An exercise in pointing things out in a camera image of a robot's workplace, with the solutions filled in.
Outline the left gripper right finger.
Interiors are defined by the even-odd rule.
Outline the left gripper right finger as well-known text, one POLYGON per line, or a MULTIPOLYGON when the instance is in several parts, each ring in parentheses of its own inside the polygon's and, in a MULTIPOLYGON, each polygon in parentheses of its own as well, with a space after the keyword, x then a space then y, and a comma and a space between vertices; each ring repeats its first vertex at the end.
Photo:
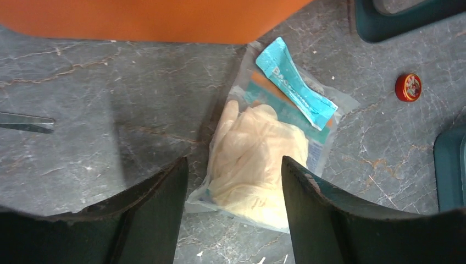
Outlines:
POLYGON ((465 263, 465 209, 422 215, 378 205, 282 159, 296 263, 465 263))

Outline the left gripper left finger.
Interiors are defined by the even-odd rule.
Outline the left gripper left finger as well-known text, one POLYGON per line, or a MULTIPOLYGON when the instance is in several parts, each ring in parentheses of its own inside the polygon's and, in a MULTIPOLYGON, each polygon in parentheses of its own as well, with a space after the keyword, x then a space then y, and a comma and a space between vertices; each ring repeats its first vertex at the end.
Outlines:
POLYGON ((77 213, 1 213, 1 263, 172 263, 188 183, 185 157, 77 213))

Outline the bagged latex gloves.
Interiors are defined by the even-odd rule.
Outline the bagged latex gloves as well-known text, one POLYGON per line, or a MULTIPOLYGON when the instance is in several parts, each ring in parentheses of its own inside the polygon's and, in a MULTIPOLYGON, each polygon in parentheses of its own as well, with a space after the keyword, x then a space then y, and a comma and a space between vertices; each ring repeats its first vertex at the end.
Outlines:
POLYGON ((324 129, 312 127, 257 67, 256 59, 265 48, 258 42, 247 46, 210 143, 207 175, 188 196, 185 208, 189 213, 217 211, 287 233, 282 158, 289 156, 320 176, 341 118, 359 102, 296 65, 309 88, 338 106, 324 129))

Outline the orange medicine kit box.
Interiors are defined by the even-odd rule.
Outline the orange medicine kit box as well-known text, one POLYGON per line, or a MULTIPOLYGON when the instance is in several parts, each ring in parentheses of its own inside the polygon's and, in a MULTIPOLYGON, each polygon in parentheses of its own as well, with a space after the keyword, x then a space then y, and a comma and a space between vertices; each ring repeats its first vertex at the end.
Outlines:
POLYGON ((1 1, 1 25, 57 39, 245 44, 307 1, 1 1))

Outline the teal sachet near gloves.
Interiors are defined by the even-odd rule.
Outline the teal sachet near gloves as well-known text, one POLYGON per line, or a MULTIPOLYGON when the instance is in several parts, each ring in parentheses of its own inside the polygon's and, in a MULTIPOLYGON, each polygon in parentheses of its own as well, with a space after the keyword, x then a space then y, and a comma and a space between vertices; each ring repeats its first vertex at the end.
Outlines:
POLYGON ((296 105, 312 127, 324 129, 338 106, 307 86, 282 37, 263 49, 256 65, 296 105))

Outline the teal plastic tray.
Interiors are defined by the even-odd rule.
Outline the teal plastic tray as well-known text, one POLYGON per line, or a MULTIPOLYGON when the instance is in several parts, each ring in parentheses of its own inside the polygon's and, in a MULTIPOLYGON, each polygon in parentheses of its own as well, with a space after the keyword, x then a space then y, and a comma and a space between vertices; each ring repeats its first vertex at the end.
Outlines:
MULTIPOLYGON (((465 1, 421 1, 389 13, 376 1, 355 1, 357 33, 378 43, 465 12, 465 1)), ((438 135, 434 142, 434 165, 439 211, 465 207, 465 124, 438 135)))

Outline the orange handled small scissors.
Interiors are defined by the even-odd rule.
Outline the orange handled small scissors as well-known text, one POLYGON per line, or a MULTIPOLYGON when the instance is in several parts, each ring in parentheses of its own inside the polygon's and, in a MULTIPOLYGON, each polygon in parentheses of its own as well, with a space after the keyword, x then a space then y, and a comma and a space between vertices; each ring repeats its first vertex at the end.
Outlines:
POLYGON ((1 112, 1 128, 6 129, 51 134, 53 129, 41 125, 54 125, 55 122, 53 118, 1 112))

